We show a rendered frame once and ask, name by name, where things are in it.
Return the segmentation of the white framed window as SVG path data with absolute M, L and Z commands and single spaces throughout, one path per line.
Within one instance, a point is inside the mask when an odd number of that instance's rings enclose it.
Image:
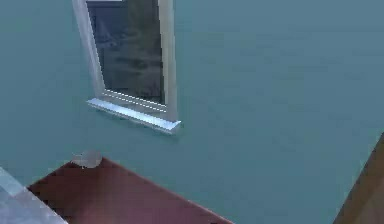
M 173 134 L 178 118 L 174 0 L 72 0 L 101 111 Z

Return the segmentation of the small grey round object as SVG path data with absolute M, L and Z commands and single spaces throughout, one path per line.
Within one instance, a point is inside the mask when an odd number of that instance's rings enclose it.
M 74 154 L 71 160 L 75 165 L 81 168 L 96 168 L 102 161 L 102 155 L 97 151 L 84 151 L 80 154 Z

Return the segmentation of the red wooden table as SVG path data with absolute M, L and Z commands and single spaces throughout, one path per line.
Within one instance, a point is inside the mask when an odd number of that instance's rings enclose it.
M 234 224 L 107 158 L 68 162 L 28 189 L 68 224 Z

